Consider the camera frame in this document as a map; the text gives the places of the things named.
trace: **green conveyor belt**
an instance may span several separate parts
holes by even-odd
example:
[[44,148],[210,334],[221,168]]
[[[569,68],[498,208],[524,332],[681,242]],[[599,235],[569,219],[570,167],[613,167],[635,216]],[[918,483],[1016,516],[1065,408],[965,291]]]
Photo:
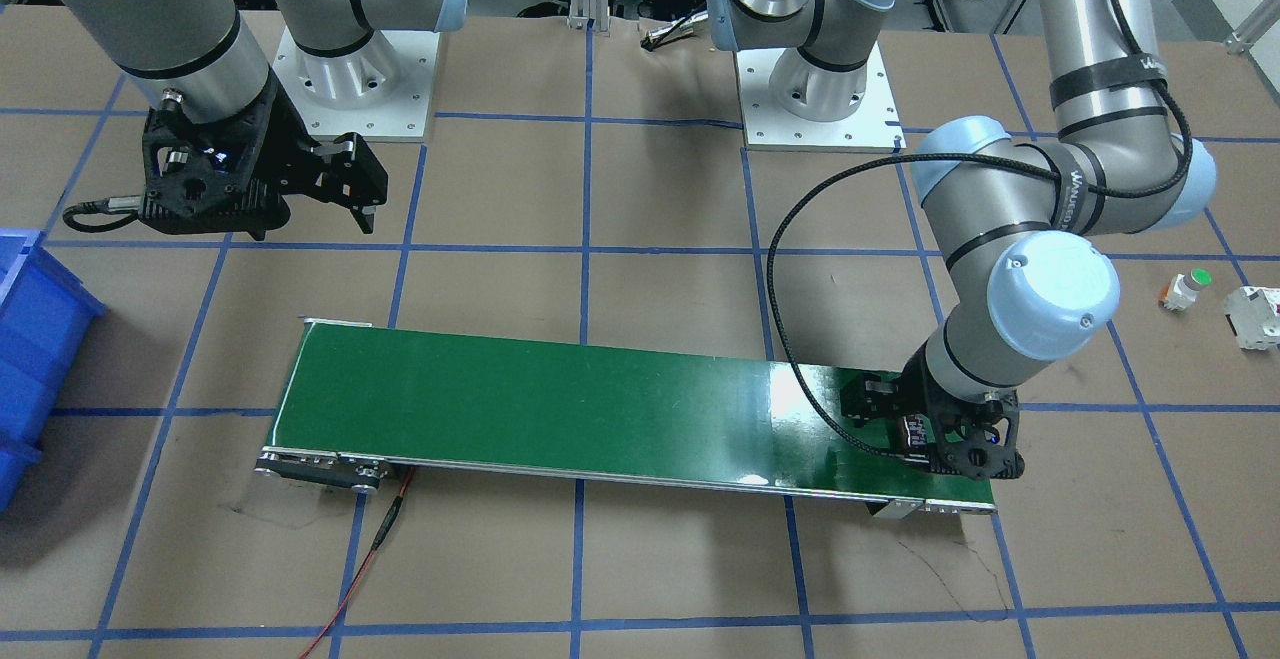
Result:
[[[856,375],[804,371],[832,409]],[[264,450],[995,509],[988,482],[845,444],[786,363],[338,322],[307,322]]]

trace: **red wire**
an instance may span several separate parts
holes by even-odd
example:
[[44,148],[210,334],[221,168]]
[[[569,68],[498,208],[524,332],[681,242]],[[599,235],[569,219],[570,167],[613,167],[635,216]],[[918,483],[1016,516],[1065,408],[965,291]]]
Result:
[[[401,499],[404,498],[404,491],[408,491],[408,485],[411,481],[413,481],[413,473],[416,471],[417,467],[410,467],[408,471],[404,472],[404,481],[401,482],[401,489],[397,493],[397,496],[399,496]],[[374,563],[374,557],[376,554],[378,550],[371,548],[369,553],[365,554],[365,560],[360,563],[360,569],[356,572],[356,576],[351,580],[351,586],[348,586],[347,591],[343,592],[342,601],[338,603],[338,608],[334,609],[333,615],[329,617],[329,621],[325,623],[324,628],[320,630],[320,633],[317,633],[316,637],[311,640],[311,644],[308,644],[307,647],[302,650],[302,654],[298,654],[298,659],[307,659],[308,656],[311,656],[311,653],[315,651],[315,647],[320,645],[320,641],[324,640],[325,635],[329,633],[329,630],[333,628],[334,623],[338,623],[338,617],[342,615],[343,609],[347,608],[347,603],[351,601],[352,596],[355,596],[356,587],[358,587],[361,580],[365,578],[365,572],[367,572],[370,564]]]

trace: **blue plastic bin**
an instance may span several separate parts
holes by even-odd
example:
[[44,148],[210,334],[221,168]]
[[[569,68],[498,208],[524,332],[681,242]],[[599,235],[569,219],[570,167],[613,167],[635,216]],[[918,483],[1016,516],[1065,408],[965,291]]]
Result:
[[41,248],[42,232],[0,229],[0,512],[76,360],[84,330],[105,311],[73,273]]

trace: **white mounting plate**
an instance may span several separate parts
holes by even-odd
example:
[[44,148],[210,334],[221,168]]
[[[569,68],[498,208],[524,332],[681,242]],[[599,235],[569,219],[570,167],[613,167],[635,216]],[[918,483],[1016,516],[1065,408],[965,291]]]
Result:
[[785,50],[746,49],[735,56],[746,147],[781,152],[888,152],[905,147],[878,44],[867,59],[861,106],[840,122],[809,122],[774,102],[769,75]]
[[348,131],[358,132],[366,141],[422,139],[431,111],[440,36],[434,31],[384,31],[384,35],[396,49],[402,72],[399,83],[375,106],[334,109],[316,104],[311,91],[302,86],[297,70],[298,49],[293,36],[284,29],[271,68],[316,139],[333,139]]

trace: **plastic basket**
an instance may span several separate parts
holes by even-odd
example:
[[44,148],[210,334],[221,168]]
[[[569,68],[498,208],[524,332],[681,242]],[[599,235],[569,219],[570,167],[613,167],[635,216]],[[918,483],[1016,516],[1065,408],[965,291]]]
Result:
[[41,248],[42,232],[0,229],[0,512],[23,470],[93,317],[105,311]]

